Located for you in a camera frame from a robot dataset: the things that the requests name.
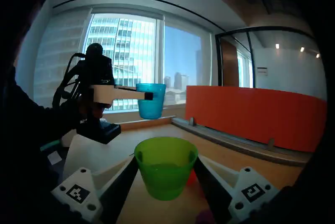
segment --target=red object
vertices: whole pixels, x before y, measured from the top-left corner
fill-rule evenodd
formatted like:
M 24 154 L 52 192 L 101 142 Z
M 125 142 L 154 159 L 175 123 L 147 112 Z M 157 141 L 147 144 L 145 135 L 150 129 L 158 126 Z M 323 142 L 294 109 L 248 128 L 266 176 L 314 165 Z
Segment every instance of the red object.
M 196 173 L 194 172 L 194 169 L 192 169 L 190 176 L 188 177 L 188 180 L 186 182 L 186 185 L 192 185 L 195 181 L 196 181 Z
M 277 147 L 313 152 L 326 122 L 327 102 L 298 93 L 256 88 L 187 86 L 187 120 Z

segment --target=blue cup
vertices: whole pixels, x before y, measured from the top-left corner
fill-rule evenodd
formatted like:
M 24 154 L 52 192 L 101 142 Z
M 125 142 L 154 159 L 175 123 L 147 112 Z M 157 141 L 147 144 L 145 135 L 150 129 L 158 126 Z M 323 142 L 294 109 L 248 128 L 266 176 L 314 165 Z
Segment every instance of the blue cup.
M 136 84 L 136 91 L 154 93 L 153 100 L 138 100 L 141 118 L 158 119 L 162 116 L 165 88 L 164 84 Z

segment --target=window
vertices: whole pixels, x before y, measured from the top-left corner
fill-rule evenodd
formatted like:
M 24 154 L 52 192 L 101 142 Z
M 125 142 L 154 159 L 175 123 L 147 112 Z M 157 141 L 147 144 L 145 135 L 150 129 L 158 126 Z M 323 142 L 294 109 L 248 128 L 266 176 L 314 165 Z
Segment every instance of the window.
M 240 51 L 237 51 L 239 86 L 245 88 L 253 87 L 253 67 L 251 59 Z
M 83 51 L 91 43 L 100 43 L 103 54 L 112 59 L 118 85 L 164 83 L 165 105 L 175 105 L 186 102 L 187 85 L 211 84 L 211 35 L 194 24 L 166 18 L 161 21 L 135 15 L 94 14 L 88 31 Z M 136 108 L 137 100 L 120 99 L 113 102 L 110 110 Z
M 113 75 L 118 85 L 135 86 L 155 82 L 156 24 L 151 18 L 120 14 L 94 14 L 83 52 L 98 42 L 103 54 L 112 59 Z M 137 109 L 137 100 L 114 100 L 109 110 Z
M 165 23 L 164 31 L 164 104 L 185 103 L 187 85 L 210 84 L 210 34 L 191 24 L 171 22 Z

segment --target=plastic cup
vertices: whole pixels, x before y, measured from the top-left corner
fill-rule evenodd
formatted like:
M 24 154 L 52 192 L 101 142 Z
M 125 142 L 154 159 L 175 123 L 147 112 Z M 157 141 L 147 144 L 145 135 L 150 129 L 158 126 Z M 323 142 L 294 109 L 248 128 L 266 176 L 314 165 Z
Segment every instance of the plastic cup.
M 136 84 L 136 91 L 154 93 L 153 100 L 138 100 L 141 118 L 158 119 L 162 116 L 165 88 L 164 84 Z
M 184 139 L 157 137 L 139 143 L 134 154 L 148 193 L 170 201 L 183 191 L 198 150 Z

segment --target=white paper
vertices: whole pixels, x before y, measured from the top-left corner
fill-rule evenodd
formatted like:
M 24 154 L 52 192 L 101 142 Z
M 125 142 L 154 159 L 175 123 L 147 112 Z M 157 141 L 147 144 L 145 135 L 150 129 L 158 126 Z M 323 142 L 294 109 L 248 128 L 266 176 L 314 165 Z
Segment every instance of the white paper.
M 62 160 L 62 158 L 60 157 L 60 155 L 58 154 L 57 151 L 54 151 L 53 153 L 48 155 L 48 159 L 51 163 L 51 165 L 54 165 L 56 163 L 58 163 L 59 161 Z

